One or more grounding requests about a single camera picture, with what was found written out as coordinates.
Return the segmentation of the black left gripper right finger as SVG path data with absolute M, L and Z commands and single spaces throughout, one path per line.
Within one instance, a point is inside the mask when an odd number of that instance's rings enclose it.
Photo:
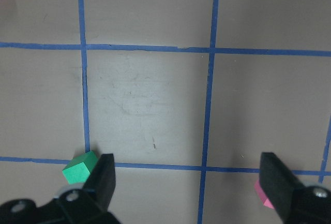
M 330 223 L 330 190 L 303 183 L 272 152 L 261 153 L 259 183 L 283 223 Z

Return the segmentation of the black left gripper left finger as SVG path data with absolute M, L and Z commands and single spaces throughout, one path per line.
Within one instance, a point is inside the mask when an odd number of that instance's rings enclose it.
M 1 204 L 1 223 L 115 223 L 108 211 L 114 189 L 114 156 L 103 154 L 85 183 L 62 188 L 43 206 L 27 198 Z

